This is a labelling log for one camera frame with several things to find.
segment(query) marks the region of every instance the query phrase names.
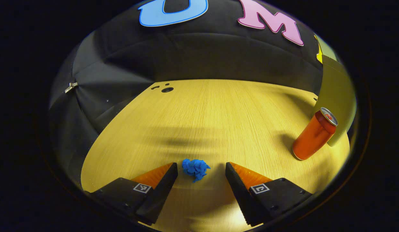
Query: red can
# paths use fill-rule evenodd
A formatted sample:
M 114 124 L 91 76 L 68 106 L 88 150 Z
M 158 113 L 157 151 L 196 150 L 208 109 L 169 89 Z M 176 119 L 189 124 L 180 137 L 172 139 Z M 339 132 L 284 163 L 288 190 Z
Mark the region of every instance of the red can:
M 322 107 L 312 117 L 306 128 L 293 143 L 294 155 L 299 160 L 306 160 L 316 153 L 334 135 L 337 119 Z

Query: metal clip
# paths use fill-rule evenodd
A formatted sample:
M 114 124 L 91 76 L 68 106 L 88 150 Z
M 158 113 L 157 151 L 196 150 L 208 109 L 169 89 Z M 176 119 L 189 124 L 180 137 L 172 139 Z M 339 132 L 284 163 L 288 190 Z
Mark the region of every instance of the metal clip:
M 65 90 L 65 93 L 69 92 L 71 89 L 75 88 L 78 86 L 78 83 L 69 83 L 69 87 Z

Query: blue crumpled object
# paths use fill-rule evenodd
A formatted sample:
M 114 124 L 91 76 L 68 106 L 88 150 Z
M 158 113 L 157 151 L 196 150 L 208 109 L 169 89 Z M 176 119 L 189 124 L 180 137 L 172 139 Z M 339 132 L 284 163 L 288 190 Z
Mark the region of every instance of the blue crumpled object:
M 211 169 L 203 160 L 194 159 L 190 161 L 185 159 L 182 161 L 182 168 L 185 174 L 195 176 L 194 183 L 201 180 L 205 175 L 207 169 Z

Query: pink letter m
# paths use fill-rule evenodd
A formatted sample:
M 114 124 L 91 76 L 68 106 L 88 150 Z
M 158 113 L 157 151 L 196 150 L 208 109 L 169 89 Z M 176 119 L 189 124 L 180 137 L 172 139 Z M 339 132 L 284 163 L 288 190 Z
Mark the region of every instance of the pink letter m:
M 242 9 L 244 11 L 244 17 L 238 19 L 240 24 L 252 28 L 264 29 L 266 26 L 260 22 L 258 18 L 258 15 L 260 15 L 271 31 L 277 33 L 281 26 L 284 25 L 285 30 L 282 32 L 282 35 L 295 44 L 300 46 L 304 45 L 300 33 L 298 32 L 297 24 L 293 19 L 280 12 L 272 15 L 267 9 L 253 0 L 239 1 L 242 3 Z

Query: wooden tabletop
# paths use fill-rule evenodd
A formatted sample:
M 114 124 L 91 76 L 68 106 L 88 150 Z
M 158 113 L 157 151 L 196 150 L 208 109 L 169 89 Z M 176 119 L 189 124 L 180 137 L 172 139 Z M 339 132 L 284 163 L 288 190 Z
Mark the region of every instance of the wooden tabletop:
M 170 92 L 162 89 L 173 87 Z M 295 88 L 235 80 L 157 82 L 128 104 L 96 139 L 82 168 L 82 187 L 96 191 L 116 178 L 176 162 L 179 176 L 157 223 L 164 232 L 239 232 L 251 228 L 225 178 L 234 162 L 270 179 L 322 190 L 344 164 L 347 135 L 308 160 L 291 145 L 310 120 L 317 96 Z M 201 181 L 185 175 L 183 159 L 204 160 Z

